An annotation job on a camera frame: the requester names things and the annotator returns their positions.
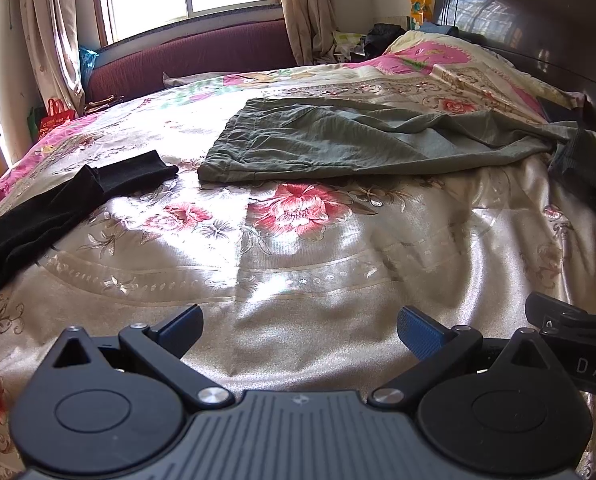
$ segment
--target floral bedspread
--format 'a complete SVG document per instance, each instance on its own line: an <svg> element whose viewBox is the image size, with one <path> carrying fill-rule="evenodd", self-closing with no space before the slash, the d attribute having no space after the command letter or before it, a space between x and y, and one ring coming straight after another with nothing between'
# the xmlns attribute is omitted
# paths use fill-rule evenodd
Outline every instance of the floral bedspread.
<svg viewBox="0 0 596 480"><path fill-rule="evenodd" d="M22 464L8 412L67 325L110 335L200 303L184 361L225 387L355 388L411 367L395 320L507 337L533 291L596 313L596 215L549 182L548 156L421 177L201 186L197 168L249 98L335 96L414 110L496 108L544 122L568 96L467 43L408 33L361 65L224 76L59 127L0 181L0 215L73 176L156 149L180 167L115 198L0 291L0 478ZM586 396L596 421L596 397ZM579 467L596 478L596 424Z"/></svg>

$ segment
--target dark brown headboard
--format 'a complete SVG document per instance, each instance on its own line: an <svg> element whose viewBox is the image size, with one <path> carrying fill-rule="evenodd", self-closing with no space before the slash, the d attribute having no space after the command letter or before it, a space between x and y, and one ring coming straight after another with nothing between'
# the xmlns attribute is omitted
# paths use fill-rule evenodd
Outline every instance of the dark brown headboard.
<svg viewBox="0 0 596 480"><path fill-rule="evenodd" d="M523 72L584 92L596 129L596 0L436 0L434 21L476 34Z"/></svg>

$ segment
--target orange bag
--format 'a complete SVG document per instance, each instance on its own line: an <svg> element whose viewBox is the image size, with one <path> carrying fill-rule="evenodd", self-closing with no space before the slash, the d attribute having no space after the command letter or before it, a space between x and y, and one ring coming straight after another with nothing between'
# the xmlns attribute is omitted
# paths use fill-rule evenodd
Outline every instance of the orange bag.
<svg viewBox="0 0 596 480"><path fill-rule="evenodd" d="M423 22L430 22L433 18L431 12L431 0L410 0L411 1L411 17L419 27Z"/></svg>
<svg viewBox="0 0 596 480"><path fill-rule="evenodd" d="M40 121L38 140L42 139L53 128L60 126L60 124L72 121L76 117L75 110L69 108L65 110L62 99L49 99L47 112L49 112L49 115Z"/></svg>

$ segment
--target maroon sofa backrest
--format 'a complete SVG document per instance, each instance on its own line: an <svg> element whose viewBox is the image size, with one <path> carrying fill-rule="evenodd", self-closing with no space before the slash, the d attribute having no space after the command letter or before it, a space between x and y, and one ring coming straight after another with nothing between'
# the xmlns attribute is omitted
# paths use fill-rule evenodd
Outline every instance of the maroon sofa backrest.
<svg viewBox="0 0 596 480"><path fill-rule="evenodd" d="M125 101L162 90L162 74L257 72L296 66L284 20L247 23L169 41L96 68L87 102L109 95Z"/></svg>

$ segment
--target curtain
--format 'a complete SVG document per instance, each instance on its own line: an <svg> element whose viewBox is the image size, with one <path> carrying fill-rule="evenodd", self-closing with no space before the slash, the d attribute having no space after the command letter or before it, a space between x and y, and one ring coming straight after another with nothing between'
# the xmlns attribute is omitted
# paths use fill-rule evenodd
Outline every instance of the curtain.
<svg viewBox="0 0 596 480"><path fill-rule="evenodd" d="M293 56L299 65L335 62L330 0L282 0Z"/></svg>
<svg viewBox="0 0 596 480"><path fill-rule="evenodd" d="M33 73L46 105L51 98L82 113L76 0L20 0Z"/></svg>

